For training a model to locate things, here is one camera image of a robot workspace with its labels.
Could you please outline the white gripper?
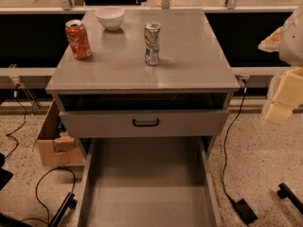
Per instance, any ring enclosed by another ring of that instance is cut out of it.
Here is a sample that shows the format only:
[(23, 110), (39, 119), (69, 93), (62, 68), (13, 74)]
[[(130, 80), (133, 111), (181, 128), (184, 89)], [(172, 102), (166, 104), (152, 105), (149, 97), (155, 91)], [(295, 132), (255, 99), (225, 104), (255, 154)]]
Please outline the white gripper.
[[(303, 66), (303, 3), (258, 45), (258, 49), (273, 53), (291, 66)], [(268, 99), (263, 107), (263, 120), (273, 125), (285, 123), (293, 111), (303, 103), (303, 68), (292, 67), (282, 75), (275, 75), (270, 83)]]

